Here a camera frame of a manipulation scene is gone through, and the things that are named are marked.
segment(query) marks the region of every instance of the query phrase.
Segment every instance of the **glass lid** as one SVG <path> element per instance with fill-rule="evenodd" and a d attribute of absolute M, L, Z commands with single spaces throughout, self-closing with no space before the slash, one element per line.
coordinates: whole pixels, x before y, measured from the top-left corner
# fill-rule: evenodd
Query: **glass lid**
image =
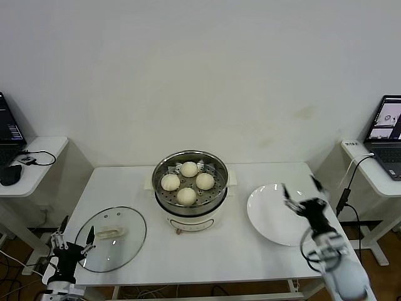
<path fill-rule="evenodd" d="M 109 272 L 131 261 L 141 249 L 146 237 L 146 222 L 136 210 L 114 207 L 100 211 L 89 219 L 76 236 L 75 243 L 86 245 L 91 227 L 95 229 L 96 247 L 80 261 L 92 272 Z"/>

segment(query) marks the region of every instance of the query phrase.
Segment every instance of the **white table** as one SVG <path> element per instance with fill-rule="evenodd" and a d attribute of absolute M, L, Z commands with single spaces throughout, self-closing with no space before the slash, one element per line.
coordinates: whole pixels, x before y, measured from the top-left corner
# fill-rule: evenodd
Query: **white table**
<path fill-rule="evenodd" d="M 141 212 L 148 232 L 138 255 L 125 266 L 107 273 L 93 273 L 78 265 L 76 283 L 117 286 L 318 278 L 320 275 L 308 268 L 299 247 L 267 240 L 253 228 L 246 213 L 248 196 L 263 184 L 285 182 L 287 187 L 296 187 L 307 196 L 318 195 L 309 167 L 305 163 L 271 163 L 230 164 L 227 168 L 236 173 L 238 184 L 234 194 L 224 201 L 221 222 L 208 230 L 181 235 L 176 235 L 166 222 L 154 193 L 143 188 L 154 167 L 96 168 L 68 223 L 66 239 L 74 242 L 89 218 L 114 206 L 129 206 Z M 330 207 L 326 216 L 346 237 Z M 354 252 L 351 257 L 358 260 Z M 43 283 L 53 273 L 53 268 L 48 267 Z M 297 294 L 298 298 L 305 297 L 303 293 Z M 293 297 L 283 295 L 280 300 Z"/>
<path fill-rule="evenodd" d="M 357 140 L 344 140 L 341 146 L 350 159 L 369 153 L 366 147 Z M 383 204 L 387 199 L 401 197 L 401 181 L 393 181 L 375 159 L 363 161 L 358 169 L 379 195 L 377 202 L 367 204 L 367 207 L 364 208 L 365 212 L 368 213 L 369 211 L 375 210 L 377 206 Z M 362 248 L 370 249 L 379 265 L 388 265 L 389 262 L 377 241 L 401 222 L 401 202 L 396 199 L 395 201 L 392 208 L 389 208 L 385 213 L 383 221 L 376 226 L 376 228 L 370 231 L 367 226 L 361 227 L 361 231 L 364 235 Z M 351 244 L 355 249 L 359 248 L 358 240 L 351 241 Z"/>
<path fill-rule="evenodd" d="M 25 149 L 32 152 L 38 150 L 48 151 L 55 157 L 58 157 L 67 143 L 67 137 L 33 137 L 27 138 L 27 146 Z M 32 154 L 30 156 L 36 158 L 38 162 L 42 164 L 50 163 L 53 160 L 53 158 L 47 154 Z M 14 164 L 23 165 L 18 161 L 14 161 L 11 165 Z M 51 166 L 23 166 L 21 179 L 16 184 L 0 186 L 1 224 L 34 249 L 26 263 L 28 265 L 35 264 L 40 257 L 48 255 L 49 248 L 45 245 L 44 241 L 46 241 L 49 236 L 43 235 L 42 238 L 39 239 L 32 234 L 32 232 L 25 227 L 25 223 L 9 209 L 7 206 L 7 198 L 23 198 L 32 194 L 50 168 Z M 22 274 L 32 274 L 31 268 L 24 268 Z"/>

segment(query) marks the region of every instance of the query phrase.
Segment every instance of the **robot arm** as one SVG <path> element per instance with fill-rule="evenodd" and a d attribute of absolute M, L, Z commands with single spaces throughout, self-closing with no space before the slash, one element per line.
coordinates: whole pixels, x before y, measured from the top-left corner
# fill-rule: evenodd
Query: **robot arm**
<path fill-rule="evenodd" d="M 316 187 L 320 192 L 323 191 L 320 184 Z M 309 234 L 307 231 L 301 240 L 301 253 L 310 268 L 321 273 L 332 299 L 335 301 L 376 301 L 365 269 L 358 262 L 349 259 L 344 237 L 330 226 L 323 213 L 327 202 L 320 198 L 295 202 L 284 184 L 283 190 L 287 207 L 309 221 L 316 248 L 305 255 L 303 242 Z"/>
<path fill-rule="evenodd" d="M 80 300 L 85 293 L 85 287 L 75 285 L 76 264 L 85 259 L 88 251 L 95 246 L 95 230 L 91 227 L 86 246 L 79 246 L 64 239 L 64 230 L 68 217 L 64 219 L 58 231 L 51 235 L 51 246 L 54 256 L 58 258 L 55 274 L 49 278 L 42 301 Z"/>

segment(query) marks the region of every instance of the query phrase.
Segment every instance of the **laptop keyboard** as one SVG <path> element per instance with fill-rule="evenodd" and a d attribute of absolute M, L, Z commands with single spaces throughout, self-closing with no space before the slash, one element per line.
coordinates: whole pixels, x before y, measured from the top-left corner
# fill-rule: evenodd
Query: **laptop keyboard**
<path fill-rule="evenodd" d="M 384 163 L 401 162 L 401 149 L 374 149 L 374 153 Z"/>
<path fill-rule="evenodd" d="M 7 167 L 17 153 L 17 149 L 0 149 L 0 167 Z"/>

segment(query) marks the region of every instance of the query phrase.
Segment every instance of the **laptop screen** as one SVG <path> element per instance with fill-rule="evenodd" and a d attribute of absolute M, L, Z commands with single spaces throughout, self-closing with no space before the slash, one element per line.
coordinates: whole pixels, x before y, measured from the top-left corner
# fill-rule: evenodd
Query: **laptop screen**
<path fill-rule="evenodd" d="M 0 93 L 0 142 L 22 142 L 23 140 L 6 100 Z"/>
<path fill-rule="evenodd" d="M 401 96 L 384 96 L 365 141 L 401 142 Z"/>

